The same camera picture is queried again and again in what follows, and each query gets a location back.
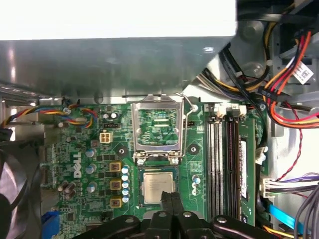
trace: dell logo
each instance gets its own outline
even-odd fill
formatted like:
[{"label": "dell logo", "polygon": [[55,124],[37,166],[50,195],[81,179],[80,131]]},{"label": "dell logo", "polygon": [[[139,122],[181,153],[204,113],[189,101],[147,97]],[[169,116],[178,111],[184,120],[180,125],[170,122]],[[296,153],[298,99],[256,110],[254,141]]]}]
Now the dell logo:
[{"label": "dell logo", "polygon": [[74,173],[73,177],[74,178],[82,178],[82,173],[81,173],[81,153],[78,152],[78,154],[73,155],[73,163],[74,163]]}]

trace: ram slot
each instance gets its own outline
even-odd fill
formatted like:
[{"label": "ram slot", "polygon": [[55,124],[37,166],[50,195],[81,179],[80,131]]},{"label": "ram slot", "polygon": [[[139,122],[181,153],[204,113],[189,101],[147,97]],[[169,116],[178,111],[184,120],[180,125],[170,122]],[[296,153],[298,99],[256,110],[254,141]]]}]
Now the ram slot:
[{"label": "ram slot", "polygon": [[240,167],[238,123],[226,123],[225,214],[240,218]]},{"label": "ram slot", "polygon": [[222,123],[207,124],[207,167],[209,217],[224,214]]}]

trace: motherboard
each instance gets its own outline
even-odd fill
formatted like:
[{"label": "motherboard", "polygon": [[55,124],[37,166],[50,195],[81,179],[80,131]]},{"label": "motherboard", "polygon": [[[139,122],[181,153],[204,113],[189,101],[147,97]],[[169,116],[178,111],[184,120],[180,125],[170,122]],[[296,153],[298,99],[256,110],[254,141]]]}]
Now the motherboard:
[{"label": "motherboard", "polygon": [[258,116],[236,104],[216,119],[210,104],[178,104],[85,105],[98,115],[90,128],[59,124],[60,141],[46,148],[40,165],[42,188],[59,194],[54,238],[73,238],[121,215],[142,220],[161,210],[162,191],[179,192],[184,208],[208,221],[226,214],[254,225]]}]

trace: metal bracket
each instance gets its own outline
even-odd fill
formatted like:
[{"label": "metal bracket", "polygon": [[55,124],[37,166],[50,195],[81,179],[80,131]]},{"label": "metal bracket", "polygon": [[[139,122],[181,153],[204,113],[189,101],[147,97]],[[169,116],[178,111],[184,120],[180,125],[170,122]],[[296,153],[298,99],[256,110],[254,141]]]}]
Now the metal bracket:
[{"label": "metal bracket", "polygon": [[[139,110],[176,110],[176,126],[174,131],[178,136],[177,143],[174,145],[142,145],[138,143],[138,137],[141,134]],[[142,159],[145,162],[149,156],[162,155],[167,157],[172,164],[173,158],[182,157],[183,112],[184,100],[176,102],[167,95],[148,95],[140,102],[132,103],[134,162],[138,159]]]}]

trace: orange wire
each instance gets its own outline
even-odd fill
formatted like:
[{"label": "orange wire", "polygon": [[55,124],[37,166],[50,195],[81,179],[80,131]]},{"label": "orange wire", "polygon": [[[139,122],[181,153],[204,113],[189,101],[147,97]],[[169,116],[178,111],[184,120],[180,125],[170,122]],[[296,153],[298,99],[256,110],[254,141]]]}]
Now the orange wire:
[{"label": "orange wire", "polygon": [[[307,38],[306,38],[306,41],[305,41],[305,46],[303,47],[303,49],[302,49],[302,51],[301,51],[301,54],[300,54],[300,56],[299,56],[299,58],[298,58],[296,67],[299,65],[300,61],[301,61],[302,58],[304,57],[305,51],[306,51],[306,49],[307,49],[307,47],[308,47],[308,44],[309,44],[309,42],[310,42],[310,38],[311,38],[311,32],[309,31],[309,32],[307,33]],[[291,73],[290,73],[290,74],[287,76],[287,78],[284,80],[283,84],[280,86],[280,88],[279,88],[279,90],[278,90],[278,92],[277,92],[278,95],[282,92],[282,90],[283,90],[283,88],[285,87],[285,85],[286,85],[288,79],[291,77],[291,75],[293,74],[294,71],[295,71],[295,69],[292,70]],[[307,127],[308,127],[308,125],[288,124],[288,123],[282,122],[281,120],[279,120],[279,119],[277,118],[277,116],[276,116],[276,114],[275,114],[275,106],[276,106],[276,102],[273,102],[272,105],[271,105],[271,114],[273,115],[274,119],[275,119],[278,123],[280,123],[280,124],[282,124],[282,125],[285,125],[285,126],[293,127],[293,128],[307,128]],[[314,126],[319,126],[319,123],[315,123],[315,124],[311,125],[311,127],[314,127]]]}]

